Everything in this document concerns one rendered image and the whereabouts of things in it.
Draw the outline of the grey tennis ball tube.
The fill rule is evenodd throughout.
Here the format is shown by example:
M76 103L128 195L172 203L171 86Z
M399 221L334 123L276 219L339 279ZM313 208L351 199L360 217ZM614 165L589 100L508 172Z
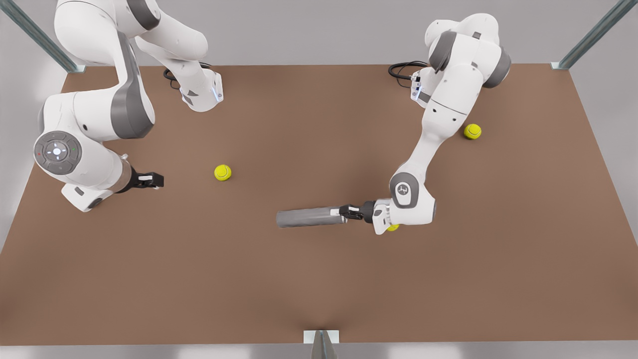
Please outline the grey tennis ball tube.
M303 227L347 223L339 213L339 206L279 211L276 215L278 227Z

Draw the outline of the silver frame post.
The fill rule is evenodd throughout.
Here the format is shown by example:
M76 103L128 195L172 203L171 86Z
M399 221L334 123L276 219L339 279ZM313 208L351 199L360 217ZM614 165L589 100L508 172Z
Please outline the silver frame post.
M633 7L638 0L619 0L596 25L558 62L550 63L554 70L569 70L613 28Z
M305 330L304 343L312 344L311 359L338 359L333 345L340 343L339 330Z
M77 64L13 0L0 0L0 9L67 73L84 73Z

